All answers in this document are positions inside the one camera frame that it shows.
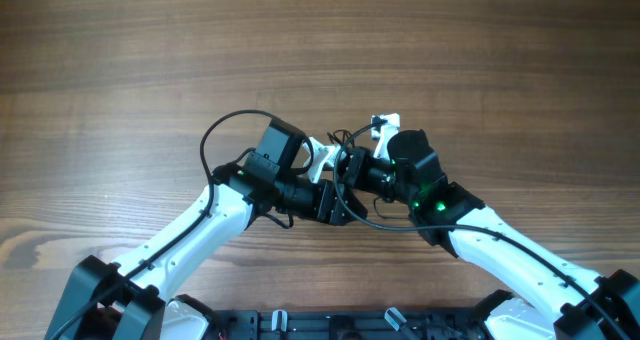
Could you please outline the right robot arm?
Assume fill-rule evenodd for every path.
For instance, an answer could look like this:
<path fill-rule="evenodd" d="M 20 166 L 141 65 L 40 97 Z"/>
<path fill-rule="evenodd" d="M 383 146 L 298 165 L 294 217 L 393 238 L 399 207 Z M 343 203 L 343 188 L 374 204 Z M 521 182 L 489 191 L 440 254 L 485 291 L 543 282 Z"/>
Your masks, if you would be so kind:
<path fill-rule="evenodd" d="M 408 231 L 474 264 L 508 286 L 480 309 L 479 325 L 493 339 L 636 339 L 639 280 L 618 270 L 604 277 L 571 263 L 518 232 L 441 169 L 421 130 L 370 127 L 369 151 L 345 139 L 335 152 L 337 201 L 368 226 L 346 200 L 353 189 L 402 202 Z"/>

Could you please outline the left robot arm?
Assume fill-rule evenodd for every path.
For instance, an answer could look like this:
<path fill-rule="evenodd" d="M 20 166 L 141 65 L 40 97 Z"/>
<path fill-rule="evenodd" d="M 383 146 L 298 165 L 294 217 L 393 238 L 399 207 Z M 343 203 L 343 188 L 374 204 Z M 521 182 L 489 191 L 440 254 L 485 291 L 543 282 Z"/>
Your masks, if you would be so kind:
<path fill-rule="evenodd" d="M 367 213 L 349 190 L 321 179 L 328 154 L 300 129 L 270 118 L 257 148 L 216 169 L 180 216 L 138 248 L 72 271 L 49 339 L 218 339 L 214 313 L 177 290 L 219 247 L 271 210 L 344 225 Z"/>

